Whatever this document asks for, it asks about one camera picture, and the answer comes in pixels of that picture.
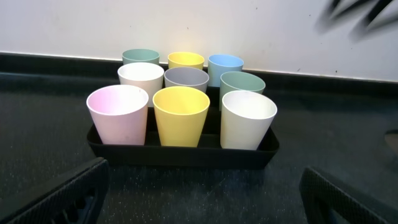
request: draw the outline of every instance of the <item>green cup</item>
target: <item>green cup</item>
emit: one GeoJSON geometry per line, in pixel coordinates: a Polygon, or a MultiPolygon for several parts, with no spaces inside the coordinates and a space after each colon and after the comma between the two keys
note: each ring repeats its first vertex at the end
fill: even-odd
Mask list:
{"type": "Polygon", "coordinates": [[[159,65],[160,55],[154,50],[132,49],[123,52],[123,65],[135,62],[147,62],[159,65]]]}
{"type": "Polygon", "coordinates": [[[247,72],[226,72],[221,75],[219,110],[223,107],[223,96],[235,90],[247,90],[260,93],[266,88],[261,78],[247,72]]]}

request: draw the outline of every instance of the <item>teal cup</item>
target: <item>teal cup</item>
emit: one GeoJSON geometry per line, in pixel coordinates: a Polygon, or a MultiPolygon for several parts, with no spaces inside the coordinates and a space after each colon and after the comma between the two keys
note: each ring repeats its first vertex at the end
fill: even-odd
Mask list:
{"type": "Polygon", "coordinates": [[[239,57],[216,54],[209,57],[209,86],[220,87],[220,76],[226,72],[241,71],[243,60],[239,57]]]}
{"type": "Polygon", "coordinates": [[[135,62],[147,62],[159,65],[160,55],[154,50],[132,49],[123,52],[123,65],[135,62]]]}
{"type": "Polygon", "coordinates": [[[266,83],[259,77],[247,72],[226,72],[220,77],[220,104],[218,109],[223,107],[223,96],[235,90],[247,90],[260,93],[266,88],[266,83]]]}

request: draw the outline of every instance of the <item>pink cup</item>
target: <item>pink cup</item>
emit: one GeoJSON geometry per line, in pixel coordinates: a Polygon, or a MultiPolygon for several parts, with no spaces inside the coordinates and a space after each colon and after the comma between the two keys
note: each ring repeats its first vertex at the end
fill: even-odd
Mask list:
{"type": "Polygon", "coordinates": [[[143,145],[148,94],[131,85],[113,85],[94,91],[87,107],[103,144],[143,145]]]}

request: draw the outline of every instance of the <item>cup rim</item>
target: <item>cup rim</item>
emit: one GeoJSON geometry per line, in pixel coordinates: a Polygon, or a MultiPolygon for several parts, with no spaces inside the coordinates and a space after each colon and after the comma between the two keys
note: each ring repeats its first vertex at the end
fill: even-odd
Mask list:
{"type": "Polygon", "coordinates": [[[142,88],[139,88],[138,86],[133,86],[133,85],[110,85],[110,86],[105,86],[105,87],[99,88],[99,89],[95,90],[94,92],[92,92],[92,93],[87,97],[86,105],[87,105],[87,107],[88,107],[88,109],[89,109],[90,111],[92,111],[92,112],[94,112],[94,113],[97,113],[97,114],[100,114],[100,115],[104,115],[104,116],[122,116],[122,115],[126,115],[126,114],[131,114],[131,113],[134,113],[134,112],[136,112],[136,111],[139,111],[139,110],[143,109],[143,107],[145,107],[145,105],[148,104],[148,101],[149,101],[149,95],[148,95],[148,93],[147,93],[145,90],[143,90],[142,88]],[[106,88],[117,88],[117,87],[120,87],[120,86],[123,86],[123,88],[140,89],[140,90],[141,90],[141,93],[144,93],[145,96],[146,96],[146,101],[145,101],[145,103],[144,103],[143,105],[140,105],[140,107],[138,107],[138,109],[136,109],[136,110],[132,110],[132,111],[129,111],[129,112],[127,112],[127,113],[120,113],[120,114],[109,114],[109,113],[102,113],[102,112],[99,112],[98,110],[94,110],[94,109],[90,106],[90,104],[88,103],[88,100],[89,100],[95,93],[97,93],[98,91],[101,91],[101,90],[103,91],[103,90],[106,89],[106,88]]]}
{"type": "Polygon", "coordinates": [[[162,76],[164,75],[164,69],[163,69],[160,65],[156,65],[156,64],[154,64],[154,63],[149,63],[149,62],[136,62],[136,63],[129,63],[129,64],[125,64],[125,65],[120,66],[120,68],[118,68],[118,75],[119,75],[120,77],[125,78],[125,79],[130,80],[130,81],[148,82],[148,81],[156,80],[156,79],[162,77],[162,76]],[[161,75],[159,75],[158,77],[155,77],[155,78],[148,78],[148,79],[143,79],[143,80],[137,80],[137,79],[135,79],[135,78],[126,77],[126,76],[124,76],[124,75],[120,72],[120,70],[121,70],[122,68],[125,68],[125,67],[135,67],[135,66],[139,66],[139,65],[142,65],[142,64],[147,64],[147,65],[149,65],[149,66],[155,66],[155,67],[157,67],[157,68],[160,68],[160,69],[162,69],[163,73],[162,73],[161,75]]]}
{"type": "Polygon", "coordinates": [[[204,58],[202,55],[197,54],[197,53],[193,53],[193,52],[172,52],[172,53],[170,53],[170,54],[167,56],[167,59],[168,59],[170,62],[177,63],[177,64],[179,64],[179,65],[186,65],[186,66],[194,66],[194,65],[200,65],[200,64],[205,63],[205,58],[204,58]],[[170,56],[173,55],[173,54],[193,54],[193,55],[198,55],[198,56],[201,57],[201,62],[200,62],[200,63],[193,63],[193,64],[179,63],[179,62],[176,62],[176,61],[170,59],[170,56]]]}
{"type": "Polygon", "coordinates": [[[215,64],[215,65],[222,66],[222,67],[228,67],[228,68],[240,67],[240,66],[243,66],[243,65],[244,65],[243,59],[241,59],[240,57],[234,56],[234,55],[229,55],[229,54],[213,54],[213,55],[210,55],[210,56],[208,57],[207,60],[208,60],[209,62],[215,64]],[[237,58],[237,59],[239,59],[239,60],[241,61],[241,65],[237,65],[237,66],[220,65],[220,64],[218,64],[218,63],[214,63],[214,62],[210,59],[212,56],[229,56],[229,57],[234,57],[234,58],[237,58]]]}
{"type": "Polygon", "coordinates": [[[269,118],[274,117],[274,116],[277,114],[277,112],[278,112],[278,107],[276,106],[276,104],[275,104],[270,98],[264,96],[263,94],[255,93],[255,92],[253,92],[253,91],[247,91],[247,90],[234,90],[234,91],[227,92],[227,93],[223,96],[222,104],[223,104],[223,105],[225,106],[225,108],[226,108],[228,111],[230,111],[231,113],[235,114],[236,116],[239,116],[239,117],[242,117],[242,118],[246,118],[246,119],[253,119],[253,120],[264,120],[264,119],[269,119],[269,118]],[[225,105],[225,103],[224,103],[224,98],[225,98],[225,96],[227,96],[228,94],[232,94],[232,93],[238,92],[238,91],[239,91],[239,92],[247,92],[247,93],[250,93],[250,94],[258,94],[258,95],[261,95],[263,98],[265,98],[267,101],[270,101],[270,102],[275,106],[275,113],[273,113],[272,115],[267,116],[267,117],[265,117],[265,118],[249,118],[249,117],[247,117],[247,116],[242,116],[242,115],[240,115],[240,114],[235,113],[233,110],[231,110],[230,108],[228,108],[228,107],[225,105]]]}
{"type": "Polygon", "coordinates": [[[203,70],[201,70],[201,69],[199,69],[199,68],[192,68],[192,67],[175,67],[175,68],[170,68],[170,69],[166,70],[166,72],[164,72],[164,78],[165,78],[167,81],[169,81],[170,83],[173,83],[173,84],[176,84],[176,85],[183,85],[183,86],[187,86],[187,87],[191,87],[191,86],[200,86],[200,85],[206,84],[206,83],[209,82],[209,79],[210,79],[209,74],[207,74],[205,71],[203,71],[203,70]],[[169,80],[169,79],[166,77],[166,73],[167,73],[168,71],[170,71],[170,70],[177,69],[177,68],[190,68],[190,69],[199,70],[199,71],[201,71],[202,73],[206,74],[207,80],[206,80],[205,82],[201,83],[201,84],[195,84],[195,85],[185,85],[185,84],[173,82],[172,80],[169,80]]]}
{"type": "Polygon", "coordinates": [[[197,90],[197,89],[195,89],[195,88],[188,87],[188,86],[171,86],[171,87],[163,88],[163,89],[157,91],[157,92],[154,94],[154,97],[152,97],[152,102],[154,103],[154,107],[158,108],[159,110],[163,111],[164,113],[168,113],[168,114],[172,114],[172,115],[178,115],[178,116],[190,116],[190,115],[199,114],[199,113],[202,113],[202,112],[204,112],[205,110],[207,110],[207,109],[209,108],[209,106],[210,106],[210,99],[209,99],[209,96],[206,95],[206,93],[204,93],[204,92],[202,92],[202,91],[200,91],[200,90],[197,90]],[[203,109],[203,110],[201,110],[201,111],[199,111],[199,112],[196,112],[196,113],[189,113],[189,114],[188,114],[188,113],[172,113],[172,112],[166,111],[166,110],[164,110],[163,108],[159,107],[159,106],[155,103],[155,100],[154,100],[154,99],[155,99],[155,97],[156,97],[156,95],[157,95],[158,93],[160,93],[160,92],[162,92],[162,91],[165,91],[165,90],[167,90],[167,89],[170,89],[170,88],[190,88],[190,89],[192,89],[192,90],[194,90],[194,91],[198,91],[198,92],[200,92],[200,94],[206,96],[206,99],[207,99],[207,106],[205,107],[205,109],[203,109]]]}
{"type": "Polygon", "coordinates": [[[258,89],[258,90],[247,90],[247,91],[260,91],[260,90],[263,90],[263,89],[266,88],[266,83],[264,82],[264,80],[262,80],[262,79],[261,79],[260,77],[258,77],[257,75],[253,75],[253,74],[250,74],[250,73],[248,73],[248,72],[240,72],[240,71],[230,71],[230,72],[224,72],[224,73],[222,73],[221,76],[220,76],[220,80],[221,80],[225,85],[228,85],[229,87],[234,88],[235,90],[243,90],[243,89],[241,89],[241,88],[236,88],[235,86],[231,86],[230,84],[226,83],[226,82],[223,80],[223,75],[224,75],[224,74],[227,74],[227,73],[243,73],[243,74],[245,74],[245,75],[248,74],[248,75],[250,75],[250,76],[252,76],[252,77],[256,77],[257,79],[261,80],[262,83],[264,84],[264,87],[262,87],[262,88],[260,88],[260,89],[258,89]]]}
{"type": "Polygon", "coordinates": [[[129,49],[129,50],[125,50],[125,51],[122,53],[122,58],[127,59],[127,60],[134,60],[134,61],[137,61],[137,62],[145,62],[145,61],[148,61],[148,60],[154,60],[154,59],[157,59],[157,58],[159,58],[159,57],[160,57],[160,53],[158,53],[156,50],[151,50],[151,49],[129,49]],[[131,58],[128,58],[128,57],[125,57],[125,56],[124,56],[124,53],[130,52],[130,51],[135,51],[135,50],[148,50],[148,51],[157,53],[157,56],[154,57],[154,58],[151,58],[151,59],[147,59],[147,60],[131,59],[131,58]]]}

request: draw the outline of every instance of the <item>yellow cup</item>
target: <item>yellow cup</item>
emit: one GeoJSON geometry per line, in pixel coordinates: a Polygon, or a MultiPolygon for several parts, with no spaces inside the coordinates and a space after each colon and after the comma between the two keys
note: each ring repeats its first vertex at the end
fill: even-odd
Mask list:
{"type": "Polygon", "coordinates": [[[209,97],[191,87],[173,86],[159,90],[152,100],[162,146],[197,147],[209,97]]]}
{"type": "Polygon", "coordinates": [[[174,52],[169,54],[169,68],[192,67],[203,69],[205,58],[191,52],[174,52]]]}

